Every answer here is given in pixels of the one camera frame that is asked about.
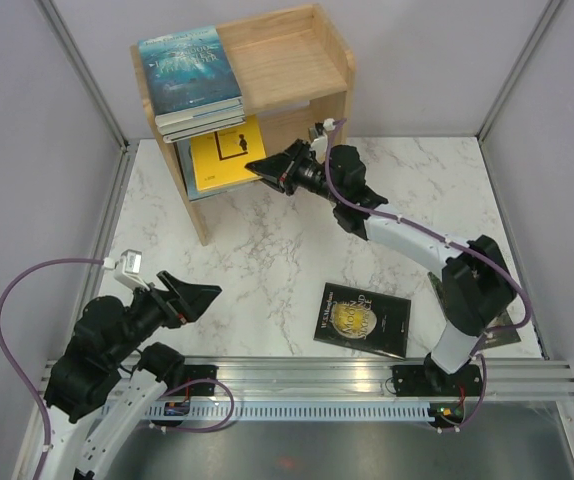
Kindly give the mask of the aluminium frame post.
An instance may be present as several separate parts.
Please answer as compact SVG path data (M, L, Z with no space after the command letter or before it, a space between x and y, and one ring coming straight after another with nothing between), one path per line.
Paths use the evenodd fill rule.
M43 15L48 27L56 38L68 62L81 82L97 113L108 129L114 142L121 151L126 151L130 145L121 127L118 124L110 106L101 92L94 76L85 61L76 41L66 25L56 3L52 0L36 0L35 5Z
M504 105L519 82L521 75L534 57L536 50L565 4L565 0L548 0L546 2L477 131L476 139L480 145L482 145L489 136Z

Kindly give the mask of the teal sea cover book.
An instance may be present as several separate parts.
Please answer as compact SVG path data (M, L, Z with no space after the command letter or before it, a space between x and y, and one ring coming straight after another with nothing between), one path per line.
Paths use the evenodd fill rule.
M243 114L242 92L215 26L137 43L156 125Z

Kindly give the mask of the wooden two-tier shelf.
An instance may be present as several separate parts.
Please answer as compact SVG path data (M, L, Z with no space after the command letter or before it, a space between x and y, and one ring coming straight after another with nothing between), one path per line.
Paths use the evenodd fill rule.
M282 151L295 137L307 137L317 122L348 115L356 72L351 49L318 5L215 27L242 92L245 123L186 139L201 192L255 181L245 163ZM137 43L130 53L145 115L196 235L206 244L207 231L197 201L188 199L176 142L165 143L158 132Z

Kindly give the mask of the aluminium mounting rail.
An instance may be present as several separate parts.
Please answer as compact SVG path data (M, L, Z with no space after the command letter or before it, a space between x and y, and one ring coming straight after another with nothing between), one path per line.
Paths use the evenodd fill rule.
M340 398L385 396L396 369L420 359L386 357L188 356L187 365L213 365L216 377L238 398ZM490 401L574 401L574 374L565 361L491 358L486 361Z

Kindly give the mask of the grey white book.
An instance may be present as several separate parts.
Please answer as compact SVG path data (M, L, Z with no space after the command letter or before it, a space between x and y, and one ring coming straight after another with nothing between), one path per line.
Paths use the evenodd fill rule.
M165 136L165 135L171 135L171 134L176 134L176 133L182 133L182 132L187 132L187 131L193 131L193 130L202 130L205 129L207 127L216 127L216 126L220 126L221 124L225 125L225 124L229 124L232 123L234 121L239 121L239 120L243 120L245 118L244 114L238 114L238 115L231 115L231 116L212 116L212 117L201 117L201 118L196 118L196 119L191 119L191 120L187 120L184 122L176 122L170 125L166 125L166 126L160 126L158 128L158 132Z

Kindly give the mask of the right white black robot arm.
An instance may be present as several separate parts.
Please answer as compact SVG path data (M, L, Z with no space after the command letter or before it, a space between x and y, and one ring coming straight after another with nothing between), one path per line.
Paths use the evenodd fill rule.
M309 143L297 140L245 168L282 194L303 188L333 202L344 231L389 247L438 277L446 326L425 357L423 378L438 394L455 387L484 330L517 296L505 278L508 269L498 244L481 235L457 248L424 226L413 227L368 187L366 166L353 146L334 146L329 159L319 161Z

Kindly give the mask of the Robinson Crusoe purple book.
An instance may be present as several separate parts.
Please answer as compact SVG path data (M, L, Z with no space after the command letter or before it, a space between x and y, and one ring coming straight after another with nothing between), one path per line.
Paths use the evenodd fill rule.
M196 136L201 136L216 131L220 131L227 128L232 128L241 124L244 124L244 120L238 120L229 123L220 123L212 126L197 127L194 129L187 129L181 132L175 132L172 134L163 135L162 139L165 143L174 143L181 140L191 139Z

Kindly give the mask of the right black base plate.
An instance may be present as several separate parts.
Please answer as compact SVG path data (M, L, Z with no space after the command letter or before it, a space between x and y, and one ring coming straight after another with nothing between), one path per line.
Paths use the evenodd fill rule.
M446 374L436 366L396 364L392 367L394 391L398 397L466 397L482 392L481 369L465 365L454 374Z

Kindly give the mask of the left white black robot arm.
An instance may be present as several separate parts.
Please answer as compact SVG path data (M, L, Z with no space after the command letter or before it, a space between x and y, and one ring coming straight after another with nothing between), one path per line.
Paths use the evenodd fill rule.
M131 268L116 268L114 278L131 291L131 303L101 296L85 306L44 392L51 425L36 478L102 479L155 401L172 396L187 413L193 397L220 387L215 367L192 367L165 344L143 343L160 328L196 322L221 288L166 271L157 277L161 288Z

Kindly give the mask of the light blue book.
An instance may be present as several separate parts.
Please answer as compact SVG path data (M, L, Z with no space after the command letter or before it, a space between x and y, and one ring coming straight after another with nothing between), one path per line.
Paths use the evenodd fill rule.
M184 183L188 195L188 199L192 202L204 200L216 195L229 193L242 188L245 188L249 183L240 183L235 185L229 185L225 187L219 187L214 190L201 192L197 188L195 171L193 166L193 158L191 154L191 146L189 140L181 140L175 143L176 152L179 157L179 165L181 167Z

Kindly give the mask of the right aluminium frame post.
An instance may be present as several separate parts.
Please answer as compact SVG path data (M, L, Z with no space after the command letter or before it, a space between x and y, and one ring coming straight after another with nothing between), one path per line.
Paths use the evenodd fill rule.
M480 145L482 145L489 136L504 105L519 82L521 75L534 57L536 50L565 4L565 0L548 0L546 2L477 131L476 139Z

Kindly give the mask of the black Moon and Sixpence book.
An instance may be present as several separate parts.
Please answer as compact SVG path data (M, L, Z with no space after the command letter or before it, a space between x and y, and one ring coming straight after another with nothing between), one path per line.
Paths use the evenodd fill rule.
M411 307L406 298L326 283L313 339L405 359Z

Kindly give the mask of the left aluminium frame post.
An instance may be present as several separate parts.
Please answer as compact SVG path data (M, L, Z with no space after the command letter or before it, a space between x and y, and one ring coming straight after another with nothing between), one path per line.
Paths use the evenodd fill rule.
M48 27L56 38L68 62L81 82L97 113L108 129L114 142L121 151L126 151L130 145L121 127L118 124L110 106L101 92L94 76L85 61L76 41L66 25L56 3L52 0L36 0L35 5L43 15Z

